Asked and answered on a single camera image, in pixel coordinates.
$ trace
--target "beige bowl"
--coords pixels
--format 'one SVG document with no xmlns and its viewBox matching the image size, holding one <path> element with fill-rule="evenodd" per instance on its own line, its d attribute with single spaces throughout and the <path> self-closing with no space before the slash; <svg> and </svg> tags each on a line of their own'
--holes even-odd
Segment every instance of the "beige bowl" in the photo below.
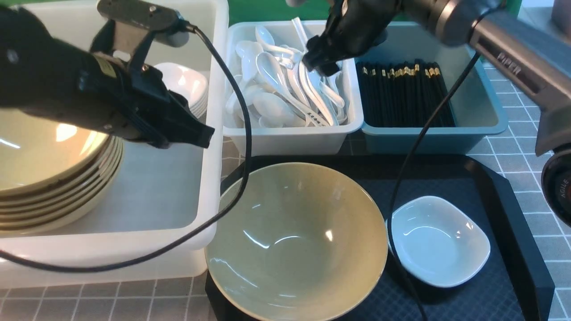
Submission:
<svg viewBox="0 0 571 321">
<path fill-rule="evenodd" d="M 70 187 L 70 189 L 63 194 L 24 206 L 9 208 L 0 207 L 0 227 L 3 227 L 5 222 L 36 218 L 45 214 L 53 213 L 54 211 L 73 204 L 78 199 L 83 198 L 89 192 L 90 188 L 110 175 L 110 171 L 114 169 L 121 155 L 122 142 L 120 140 L 115 140 L 110 146 L 110 149 L 111 152 L 109 153 L 109 156 L 99 162 L 96 169 L 91 171 L 83 182 L 77 186 Z"/>
<path fill-rule="evenodd" d="M 109 137 L 101 148 L 101 151 L 91 161 L 89 161 L 84 168 L 78 170 L 75 175 L 70 176 L 67 179 L 59 180 L 42 187 L 37 191 L 26 194 L 0 196 L 0 212 L 4 212 L 5 210 L 10 211 L 13 208 L 37 204 L 48 200 L 58 200 L 60 196 L 69 190 L 83 184 L 86 179 L 92 176 L 93 172 L 98 171 L 103 162 L 107 161 L 110 156 L 112 156 L 116 146 L 121 143 L 122 141 L 119 138 Z"/>
<path fill-rule="evenodd" d="M 0 196 L 27 193 L 73 175 L 106 134 L 0 110 Z"/>
<path fill-rule="evenodd" d="M 240 182 L 222 195 L 220 208 Z M 246 314 L 321 321 L 365 299 L 387 252 L 383 216 L 355 181 L 327 167 L 283 163 L 251 173 L 206 258 L 218 289 Z"/>
<path fill-rule="evenodd" d="M 76 202 L 39 218 L 17 221 L 18 225 L 15 227 L 6 227 L 5 223 L 2 223 L 0 224 L 0 235 L 45 232 L 75 222 L 86 215 L 103 200 L 107 190 L 119 174 L 123 162 L 123 144 L 119 145 L 118 153 L 113 158 L 114 163 L 94 184 L 86 187 L 88 193 Z"/>
</svg>

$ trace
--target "white bowl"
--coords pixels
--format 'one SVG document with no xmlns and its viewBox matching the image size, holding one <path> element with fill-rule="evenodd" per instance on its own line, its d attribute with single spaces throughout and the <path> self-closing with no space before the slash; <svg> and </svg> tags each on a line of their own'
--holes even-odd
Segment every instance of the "white bowl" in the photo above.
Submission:
<svg viewBox="0 0 571 321">
<path fill-rule="evenodd" d="M 417 198 L 395 211 L 392 235 L 403 267 L 435 287 L 465 283 L 490 256 L 490 241 L 482 229 L 436 196 Z"/>
<path fill-rule="evenodd" d="M 163 73 L 163 82 L 167 89 L 183 96 L 192 108 L 208 94 L 208 79 L 194 69 L 172 62 L 163 62 L 155 66 Z"/>
</svg>

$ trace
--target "teal plastic bin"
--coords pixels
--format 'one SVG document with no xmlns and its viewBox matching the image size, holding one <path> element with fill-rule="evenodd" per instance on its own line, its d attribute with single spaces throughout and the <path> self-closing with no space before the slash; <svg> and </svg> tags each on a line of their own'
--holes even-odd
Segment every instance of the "teal plastic bin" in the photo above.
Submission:
<svg viewBox="0 0 571 321">
<path fill-rule="evenodd" d="M 423 59 L 437 62 L 448 89 L 460 76 L 474 52 L 468 47 L 446 47 L 413 22 L 393 22 L 388 39 L 358 60 L 383 64 Z M 486 135 L 508 129 L 508 117 L 480 61 L 452 97 L 454 128 L 431 128 L 421 142 L 421 154 L 466 154 Z M 366 123 L 367 150 L 374 154 L 406 154 L 421 128 L 379 128 Z"/>
</svg>

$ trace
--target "white container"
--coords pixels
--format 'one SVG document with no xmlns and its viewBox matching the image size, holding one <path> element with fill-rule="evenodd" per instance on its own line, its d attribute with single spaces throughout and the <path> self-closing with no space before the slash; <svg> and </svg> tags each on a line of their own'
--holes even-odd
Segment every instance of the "white container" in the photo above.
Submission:
<svg viewBox="0 0 571 321">
<path fill-rule="evenodd" d="M 226 52 L 226 0 L 162 0 L 199 26 L 222 54 Z M 48 31 L 87 50 L 105 23 L 96 2 L 66 1 L 28 5 Z M 224 86 L 224 74 L 201 40 L 170 48 L 153 43 L 147 63 L 174 62 L 210 76 L 213 88 Z M 0 249 L 24 258 L 69 266 L 119 262 L 148 254 L 187 234 L 218 212 L 222 169 L 224 99 L 208 95 L 206 124 L 215 129 L 206 150 L 175 145 L 168 150 L 125 144 L 120 173 L 103 202 L 75 223 L 42 235 L 0 238 Z M 206 269 L 204 247 L 215 226 L 149 262 L 98 274 L 57 274 L 23 268 L 2 260 L 0 287 L 52 286 L 200 275 Z"/>
<path fill-rule="evenodd" d="M 304 21 L 303 25 L 309 38 L 321 34 L 325 21 Z M 304 49 L 291 21 L 243 22 L 228 29 L 226 46 L 226 64 L 232 74 L 240 74 L 240 58 L 235 47 L 239 41 L 256 41 L 256 26 L 266 27 L 274 36 L 277 45 L 288 45 L 299 50 Z M 348 102 L 346 125 L 333 127 L 301 127 L 279 129 L 253 129 L 252 155 L 331 155 L 337 154 L 347 134 L 353 133 L 363 125 L 363 104 L 359 92 L 359 82 L 355 70 L 355 61 L 343 61 L 342 76 L 339 77 L 341 96 Z M 226 82 L 224 92 L 229 96 L 230 83 Z M 224 136 L 230 137 L 238 151 L 246 153 L 245 129 L 229 128 L 224 123 Z"/>
</svg>

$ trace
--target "stack of white bowls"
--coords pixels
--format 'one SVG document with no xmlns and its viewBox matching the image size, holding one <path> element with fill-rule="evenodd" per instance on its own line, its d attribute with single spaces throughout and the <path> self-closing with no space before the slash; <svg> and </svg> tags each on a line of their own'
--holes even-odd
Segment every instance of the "stack of white bowls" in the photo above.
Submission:
<svg viewBox="0 0 571 321">
<path fill-rule="evenodd" d="M 208 79 L 203 74 L 172 62 L 160 63 L 155 68 L 163 73 L 163 82 L 167 89 L 186 98 L 188 109 L 196 118 L 206 113 Z"/>
<path fill-rule="evenodd" d="M 119 138 L 0 111 L 0 235 L 44 232 L 84 216 L 122 160 Z"/>
</svg>

